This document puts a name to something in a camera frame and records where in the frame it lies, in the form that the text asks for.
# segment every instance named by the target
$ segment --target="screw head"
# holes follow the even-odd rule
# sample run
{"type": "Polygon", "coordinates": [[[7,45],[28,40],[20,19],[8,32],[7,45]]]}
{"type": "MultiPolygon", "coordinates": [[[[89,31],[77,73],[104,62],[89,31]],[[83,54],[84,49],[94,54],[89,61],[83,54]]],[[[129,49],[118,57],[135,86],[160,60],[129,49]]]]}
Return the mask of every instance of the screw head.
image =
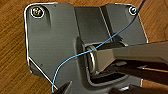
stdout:
{"type": "Polygon", "coordinates": [[[33,7],[31,10],[31,14],[34,18],[41,18],[44,15],[44,12],[40,7],[33,7]]]}
{"type": "Polygon", "coordinates": [[[43,64],[40,64],[40,67],[43,67],[43,64]]]}
{"type": "Polygon", "coordinates": [[[137,12],[137,9],[135,7],[130,7],[129,12],[130,12],[131,15],[135,15],[136,12],[137,12]]]}

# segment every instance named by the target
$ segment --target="blue wire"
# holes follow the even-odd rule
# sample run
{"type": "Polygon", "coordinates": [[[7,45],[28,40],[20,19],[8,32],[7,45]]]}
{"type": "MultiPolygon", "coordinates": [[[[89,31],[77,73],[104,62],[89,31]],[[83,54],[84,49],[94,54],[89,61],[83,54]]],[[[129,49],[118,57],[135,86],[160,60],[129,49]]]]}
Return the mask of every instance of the blue wire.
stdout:
{"type": "Polygon", "coordinates": [[[94,49],[89,50],[89,51],[86,51],[86,52],[83,52],[83,53],[80,53],[80,54],[77,54],[77,55],[75,55],[75,56],[72,56],[72,57],[66,59],[63,63],[61,63],[61,64],[58,66],[58,68],[57,68],[57,70],[56,70],[56,72],[55,72],[54,78],[53,78],[53,82],[52,82],[52,93],[54,93],[54,88],[53,88],[53,87],[54,87],[54,83],[55,83],[55,78],[56,78],[56,76],[57,76],[57,74],[58,74],[58,71],[59,71],[59,69],[61,68],[62,65],[64,65],[67,61],[69,61],[69,60],[71,60],[71,59],[73,59],[73,58],[75,58],[75,57],[78,57],[78,56],[81,56],[81,55],[84,55],[84,54],[86,54],[86,53],[89,53],[89,52],[92,52],[92,51],[96,50],[97,48],[99,48],[100,46],[102,46],[103,44],[105,44],[107,41],[111,40],[112,38],[114,38],[115,36],[117,36],[119,33],[123,32],[125,29],[127,29],[127,28],[135,21],[137,15],[138,15],[138,13],[139,13],[139,11],[141,10],[143,4],[145,3],[145,1],[146,1],[146,0],[143,0],[143,1],[142,1],[142,3],[141,3],[141,5],[139,6],[139,8],[138,8],[138,10],[137,10],[137,12],[136,12],[134,18],[132,19],[132,21],[131,21],[126,27],[124,27],[123,29],[121,29],[120,31],[118,31],[117,33],[115,33],[113,36],[111,36],[109,39],[107,39],[106,41],[104,41],[104,42],[102,42],[101,44],[99,44],[99,45],[98,45],[97,47],[95,47],[94,49]]]}

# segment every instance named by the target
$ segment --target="thin wire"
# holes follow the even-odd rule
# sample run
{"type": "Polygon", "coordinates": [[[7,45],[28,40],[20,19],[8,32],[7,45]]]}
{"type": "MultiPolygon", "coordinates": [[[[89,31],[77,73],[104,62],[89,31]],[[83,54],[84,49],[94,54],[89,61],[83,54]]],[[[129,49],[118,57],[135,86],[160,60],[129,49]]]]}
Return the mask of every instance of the thin wire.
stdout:
{"type": "Polygon", "coordinates": [[[92,51],[96,50],[97,48],[99,48],[100,46],[102,46],[103,44],[105,44],[107,41],[111,40],[113,37],[115,37],[115,36],[118,35],[119,33],[123,32],[125,29],[127,29],[127,28],[135,21],[137,15],[138,15],[138,13],[139,13],[139,11],[141,10],[143,4],[145,3],[145,1],[146,1],[146,0],[143,0],[143,1],[142,1],[142,3],[141,3],[141,5],[139,6],[139,8],[138,8],[138,10],[137,10],[137,12],[136,12],[134,18],[132,19],[132,21],[131,21],[126,27],[124,27],[123,29],[121,29],[120,31],[118,31],[117,33],[115,33],[113,36],[111,36],[109,39],[107,39],[106,41],[104,41],[104,42],[102,42],[101,44],[99,44],[99,45],[98,45],[97,47],[95,47],[94,49],[89,50],[89,51],[86,51],[86,52],[83,52],[83,53],[80,53],[80,54],[77,54],[77,55],[74,55],[74,56],[72,56],[72,57],[66,59],[63,63],[61,63],[61,64],[58,66],[58,68],[57,68],[57,70],[56,70],[56,72],[55,72],[54,78],[53,78],[53,82],[52,82],[52,93],[54,93],[54,88],[53,88],[53,87],[54,87],[54,83],[55,83],[56,76],[57,76],[58,71],[59,71],[59,69],[61,68],[62,65],[64,65],[67,61],[69,61],[69,60],[71,60],[71,59],[73,59],[73,58],[75,58],[75,57],[78,57],[78,56],[81,56],[81,55],[84,55],[84,54],[86,54],[86,53],[89,53],[89,52],[92,52],[92,51]]]}

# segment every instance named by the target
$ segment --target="screw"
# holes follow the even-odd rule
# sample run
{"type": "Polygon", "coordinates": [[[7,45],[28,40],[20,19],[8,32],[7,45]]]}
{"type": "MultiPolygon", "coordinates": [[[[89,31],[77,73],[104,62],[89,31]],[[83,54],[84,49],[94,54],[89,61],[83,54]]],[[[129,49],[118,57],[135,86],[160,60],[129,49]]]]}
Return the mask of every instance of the screw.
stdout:
{"type": "Polygon", "coordinates": [[[40,67],[43,67],[43,64],[40,64],[40,67]]]}
{"type": "Polygon", "coordinates": [[[34,18],[41,18],[44,15],[44,12],[40,7],[34,7],[31,10],[31,14],[34,18]]]}
{"type": "Polygon", "coordinates": [[[137,12],[137,9],[135,7],[130,7],[129,12],[130,12],[131,15],[135,15],[136,12],[137,12]]]}

